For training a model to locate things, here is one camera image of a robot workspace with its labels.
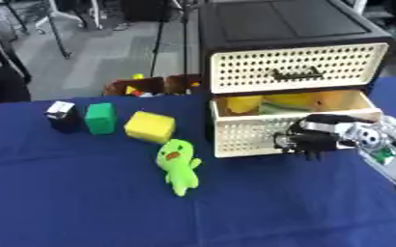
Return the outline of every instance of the drawer handle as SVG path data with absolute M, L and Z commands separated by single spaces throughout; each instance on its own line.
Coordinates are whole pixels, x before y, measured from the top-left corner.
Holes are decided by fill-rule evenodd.
M 323 78 L 323 74 L 320 73 L 315 67 L 311 67 L 309 71 L 304 73 L 281 73 L 279 69 L 274 69 L 273 78 L 277 81 L 292 80 L 292 79 Z

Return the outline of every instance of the white drawer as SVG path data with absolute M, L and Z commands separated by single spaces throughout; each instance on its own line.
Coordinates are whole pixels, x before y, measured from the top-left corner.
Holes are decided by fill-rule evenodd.
M 211 100 L 214 123 L 214 154 L 216 157 L 234 157 L 260 154 L 275 154 L 273 134 L 285 131 L 297 120 L 311 113 L 349 115 L 377 121 L 382 111 L 361 91 L 328 91 L 306 93 L 312 112 L 286 112 L 260 115 L 258 111 L 237 115 L 227 108 L 226 97 Z

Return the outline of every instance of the open drawer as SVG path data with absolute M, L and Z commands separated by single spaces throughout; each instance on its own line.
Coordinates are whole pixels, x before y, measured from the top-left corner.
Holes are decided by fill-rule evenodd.
M 377 121 L 382 115 L 367 96 L 356 90 L 215 97 L 211 109 L 216 157 L 280 153 L 273 148 L 273 134 L 285 131 L 312 113 L 349 115 L 370 121 Z

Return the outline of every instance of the drawer unit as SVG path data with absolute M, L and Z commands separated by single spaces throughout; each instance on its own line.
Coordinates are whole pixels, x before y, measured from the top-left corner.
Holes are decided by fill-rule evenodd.
M 340 1 L 211 3 L 199 19 L 211 98 L 206 127 L 217 157 L 280 153 L 273 134 L 311 113 L 380 117 L 363 92 L 373 88 L 393 39 Z M 233 97 L 299 93 L 308 94 L 308 111 L 229 107 Z

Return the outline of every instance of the green cube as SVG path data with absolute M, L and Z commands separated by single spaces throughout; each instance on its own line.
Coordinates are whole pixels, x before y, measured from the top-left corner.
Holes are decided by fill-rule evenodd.
M 85 124 L 94 135 L 111 134 L 115 131 L 117 116 L 111 103 L 92 104 L 85 115 Z

